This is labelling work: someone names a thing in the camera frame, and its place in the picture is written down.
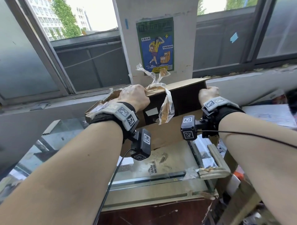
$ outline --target white pillar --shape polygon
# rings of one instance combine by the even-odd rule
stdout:
[[[136,29],[141,19],[173,17],[174,71],[162,82],[169,84],[192,78],[198,0],[113,0],[113,5],[134,84],[147,86],[152,82],[149,76],[136,71],[136,66],[142,64]]]

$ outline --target poster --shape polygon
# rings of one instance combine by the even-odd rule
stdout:
[[[173,17],[136,23],[143,68],[174,70]]]

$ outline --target white wall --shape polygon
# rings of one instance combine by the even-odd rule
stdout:
[[[207,85],[219,87],[221,96],[243,105],[275,88],[285,91],[297,88],[297,66],[208,80]],[[82,117],[101,98],[67,100],[52,103],[43,110],[29,111],[27,107],[1,114],[0,172],[19,161],[52,121]]]
[[[197,0],[113,0],[121,39],[125,44],[129,73],[135,84],[149,85],[152,80],[136,71],[141,63],[141,54],[137,36],[136,23],[141,19],[154,19],[173,16],[174,23],[174,71],[170,78],[162,79],[164,83],[173,83],[192,78],[194,44],[196,35]]]

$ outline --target white building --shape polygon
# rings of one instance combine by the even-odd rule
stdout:
[[[50,41],[65,38],[63,34],[63,25],[58,16],[51,9],[52,0],[27,0],[27,2],[32,6],[33,13],[35,13],[39,19],[39,22]],[[68,0],[67,3],[71,7],[79,28],[91,30],[84,8],[76,7],[71,0]]]

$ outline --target fist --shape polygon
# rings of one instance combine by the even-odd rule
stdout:
[[[149,98],[146,97],[144,92],[144,87],[140,84],[130,85],[129,87],[124,88],[117,101],[131,104],[136,112],[145,109],[150,103]]]
[[[199,91],[199,102],[203,107],[203,103],[207,102],[209,99],[220,96],[219,88],[217,87],[207,87],[207,89],[201,89]]]

